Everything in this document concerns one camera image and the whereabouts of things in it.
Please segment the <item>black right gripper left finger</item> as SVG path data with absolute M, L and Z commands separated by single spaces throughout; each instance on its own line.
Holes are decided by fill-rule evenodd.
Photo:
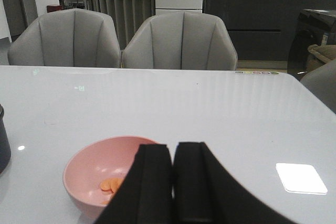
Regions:
M 164 144 L 141 144 L 95 223 L 172 223 L 172 162 Z

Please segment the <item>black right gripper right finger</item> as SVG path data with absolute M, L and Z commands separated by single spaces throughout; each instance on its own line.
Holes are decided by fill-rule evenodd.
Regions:
M 176 223 L 292 223 L 241 185 L 204 142 L 180 142 L 173 173 Z

